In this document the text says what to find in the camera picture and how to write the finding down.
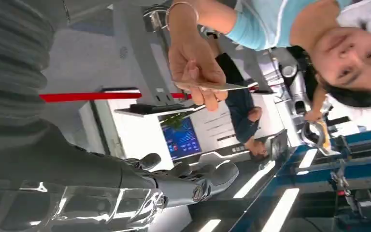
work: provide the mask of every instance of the light blue shirt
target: light blue shirt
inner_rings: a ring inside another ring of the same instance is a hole
[[[297,15],[318,0],[242,0],[243,10],[226,36],[233,41],[263,50],[271,47],[289,47],[292,24]],[[352,0],[337,0],[341,9]]]

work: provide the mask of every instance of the monitor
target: monitor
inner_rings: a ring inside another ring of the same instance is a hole
[[[172,159],[201,152],[190,117],[184,118],[178,128],[163,126],[162,129]]]

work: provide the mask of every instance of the red rope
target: red rope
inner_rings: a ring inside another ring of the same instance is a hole
[[[173,98],[184,98],[182,93],[172,93]],[[141,93],[51,93],[39,95],[46,102],[72,102],[107,99],[138,99]]]

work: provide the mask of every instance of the silver bangle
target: silver bangle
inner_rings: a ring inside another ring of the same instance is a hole
[[[173,5],[171,5],[171,7],[167,10],[167,13],[166,13],[166,25],[167,25],[167,29],[170,30],[170,27],[169,27],[169,16],[170,16],[170,11],[174,8],[174,6],[176,5],[179,5],[179,4],[185,4],[187,6],[190,6],[193,10],[194,10],[194,13],[196,14],[196,19],[197,19],[197,22],[198,20],[200,19],[200,15],[198,14],[198,11],[197,9],[189,2],[186,2],[186,1],[179,1],[179,2],[176,2],[174,3]]]

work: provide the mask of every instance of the woman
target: woman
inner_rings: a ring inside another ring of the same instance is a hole
[[[298,45],[310,55],[319,81],[328,92],[346,94],[359,101],[371,96],[371,33],[341,27],[337,17],[350,0],[248,0],[237,12],[215,0],[175,0],[168,24],[171,29],[170,65],[173,79],[223,84],[224,73],[213,59],[209,45],[198,35],[197,24],[209,26],[255,50]],[[184,75],[189,60],[200,74]],[[223,92],[190,89],[197,104],[215,110]],[[371,101],[362,105],[371,107]]]

